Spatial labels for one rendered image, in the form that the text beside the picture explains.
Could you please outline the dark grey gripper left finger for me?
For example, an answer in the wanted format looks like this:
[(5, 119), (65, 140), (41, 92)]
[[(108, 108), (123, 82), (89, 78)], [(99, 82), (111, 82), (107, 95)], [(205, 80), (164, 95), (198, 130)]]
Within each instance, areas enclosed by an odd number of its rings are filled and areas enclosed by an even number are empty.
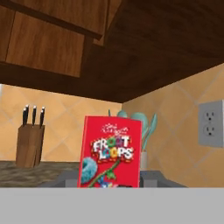
[(45, 182), (39, 187), (76, 187), (78, 182), (79, 172), (63, 171), (55, 180)]

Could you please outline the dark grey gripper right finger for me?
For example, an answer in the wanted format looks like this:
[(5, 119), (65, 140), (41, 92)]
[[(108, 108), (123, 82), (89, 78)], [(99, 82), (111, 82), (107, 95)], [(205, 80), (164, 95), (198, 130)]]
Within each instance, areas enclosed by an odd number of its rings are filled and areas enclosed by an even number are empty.
[(140, 171), (140, 187), (183, 187), (166, 178), (161, 171)]

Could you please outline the red cereal box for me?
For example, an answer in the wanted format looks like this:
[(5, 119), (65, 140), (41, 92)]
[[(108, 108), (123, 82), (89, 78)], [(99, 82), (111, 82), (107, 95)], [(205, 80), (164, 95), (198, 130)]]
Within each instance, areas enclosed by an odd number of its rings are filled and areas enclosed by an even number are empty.
[(78, 187), (139, 187), (142, 124), (116, 116), (86, 116)]

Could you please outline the brown wooden cabinet door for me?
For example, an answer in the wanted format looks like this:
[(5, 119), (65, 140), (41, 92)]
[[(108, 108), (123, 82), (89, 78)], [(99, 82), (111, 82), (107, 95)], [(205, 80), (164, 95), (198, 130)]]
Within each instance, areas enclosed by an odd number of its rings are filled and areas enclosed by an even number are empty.
[(70, 24), (77, 32), (104, 46), (109, 28), (123, 0), (10, 0)]
[(80, 76), (84, 36), (0, 6), (0, 61)]

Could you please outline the white utensil pot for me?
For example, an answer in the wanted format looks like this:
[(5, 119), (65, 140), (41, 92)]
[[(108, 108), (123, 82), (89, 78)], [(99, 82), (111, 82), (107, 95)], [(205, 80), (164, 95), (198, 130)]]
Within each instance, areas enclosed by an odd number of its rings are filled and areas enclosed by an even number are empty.
[(148, 154), (146, 151), (141, 152), (140, 170), (146, 171), (148, 168)]

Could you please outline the wooden knife block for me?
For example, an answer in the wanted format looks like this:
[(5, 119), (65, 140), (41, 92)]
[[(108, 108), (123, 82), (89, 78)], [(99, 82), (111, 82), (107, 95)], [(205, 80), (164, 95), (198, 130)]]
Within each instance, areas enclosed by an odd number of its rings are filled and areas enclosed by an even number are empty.
[(33, 168), (41, 160), (44, 141), (45, 126), (37, 124), (21, 125), (17, 133), (16, 166), (20, 168)]

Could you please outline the teal spatula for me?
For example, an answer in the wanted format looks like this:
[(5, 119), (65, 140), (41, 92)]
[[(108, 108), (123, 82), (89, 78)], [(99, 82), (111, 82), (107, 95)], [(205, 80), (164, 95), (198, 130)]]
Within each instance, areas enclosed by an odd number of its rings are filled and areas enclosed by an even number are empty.
[(145, 138), (143, 140), (143, 151), (146, 150), (147, 142), (148, 142), (150, 136), (155, 131), (157, 125), (158, 125), (158, 115), (157, 114), (154, 114), (153, 117), (150, 120), (150, 126), (149, 126), (149, 128), (148, 128), (148, 130), (146, 132)]

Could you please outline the teal spoon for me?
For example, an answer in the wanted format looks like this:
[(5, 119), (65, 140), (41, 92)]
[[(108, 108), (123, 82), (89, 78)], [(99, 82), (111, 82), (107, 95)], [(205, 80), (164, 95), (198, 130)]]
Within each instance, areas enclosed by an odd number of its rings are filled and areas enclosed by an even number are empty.
[(142, 137), (145, 136), (149, 128), (149, 120), (144, 113), (136, 112), (130, 116), (131, 119), (138, 120), (142, 123)]

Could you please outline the black handled knife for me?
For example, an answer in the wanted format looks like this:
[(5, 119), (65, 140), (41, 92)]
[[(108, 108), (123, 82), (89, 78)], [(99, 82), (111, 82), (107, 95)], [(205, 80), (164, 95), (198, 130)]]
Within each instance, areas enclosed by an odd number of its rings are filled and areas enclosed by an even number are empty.
[(27, 124), (28, 115), (29, 115), (29, 104), (25, 105), (23, 110), (23, 126)]
[(45, 107), (42, 107), (41, 112), (40, 112), (40, 119), (39, 119), (39, 127), (40, 128), (43, 125), (44, 117), (45, 117)]
[(37, 106), (33, 106), (33, 111), (32, 111), (32, 126), (34, 126), (35, 121), (36, 121), (36, 114), (37, 114)]

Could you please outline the grey wall socket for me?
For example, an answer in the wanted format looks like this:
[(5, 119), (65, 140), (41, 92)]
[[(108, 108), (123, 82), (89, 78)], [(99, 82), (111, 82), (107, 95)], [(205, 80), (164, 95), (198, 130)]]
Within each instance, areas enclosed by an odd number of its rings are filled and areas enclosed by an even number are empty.
[(198, 138), (200, 145), (224, 148), (224, 100), (199, 105)]

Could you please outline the dark wooden wall cabinet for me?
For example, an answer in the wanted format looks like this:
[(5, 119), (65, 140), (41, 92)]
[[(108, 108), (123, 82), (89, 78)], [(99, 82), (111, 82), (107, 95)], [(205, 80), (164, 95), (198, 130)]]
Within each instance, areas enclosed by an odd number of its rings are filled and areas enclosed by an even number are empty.
[[(0, 6), (79, 33), (10, 0)], [(224, 0), (122, 0), (105, 45), (79, 34), (79, 77), (0, 61), (0, 83), (126, 102), (224, 62)]]

